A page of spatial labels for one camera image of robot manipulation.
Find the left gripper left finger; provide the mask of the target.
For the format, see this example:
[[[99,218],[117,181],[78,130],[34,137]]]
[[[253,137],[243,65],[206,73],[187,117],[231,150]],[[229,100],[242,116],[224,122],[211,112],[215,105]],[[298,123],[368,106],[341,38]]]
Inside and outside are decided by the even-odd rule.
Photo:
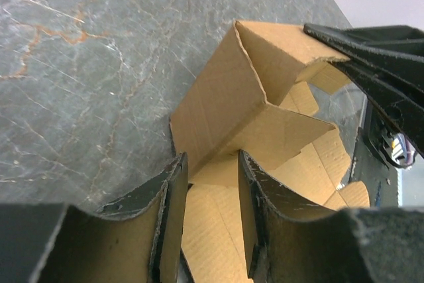
[[[95,212],[70,203],[1,204],[2,282],[175,282],[187,154]]]

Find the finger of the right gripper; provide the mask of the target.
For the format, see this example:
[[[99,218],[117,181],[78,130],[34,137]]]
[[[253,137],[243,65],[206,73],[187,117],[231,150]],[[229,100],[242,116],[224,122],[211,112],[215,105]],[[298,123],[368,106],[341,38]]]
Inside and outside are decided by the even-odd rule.
[[[349,60],[334,62],[363,91],[393,130],[423,154],[423,69],[393,72]]]
[[[305,34],[351,59],[391,74],[423,73],[423,31],[407,25],[333,28],[307,23]]]

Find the brown cardboard box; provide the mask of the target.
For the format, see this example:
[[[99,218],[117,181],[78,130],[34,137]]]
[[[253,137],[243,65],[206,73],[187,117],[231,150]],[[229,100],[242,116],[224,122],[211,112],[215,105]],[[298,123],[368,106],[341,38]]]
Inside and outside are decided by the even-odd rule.
[[[351,159],[339,128],[315,118],[310,90],[347,85],[335,68],[345,61],[299,25],[235,21],[171,114],[174,146],[188,155],[182,250],[196,282],[248,282],[239,150],[313,203],[370,205],[364,183],[341,184]]]

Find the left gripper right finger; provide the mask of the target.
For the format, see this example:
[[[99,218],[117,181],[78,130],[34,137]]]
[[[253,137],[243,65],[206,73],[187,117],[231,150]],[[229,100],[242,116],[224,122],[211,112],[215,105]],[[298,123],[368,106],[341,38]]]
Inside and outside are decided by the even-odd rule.
[[[255,282],[422,282],[423,209],[333,211],[238,153],[246,271]]]

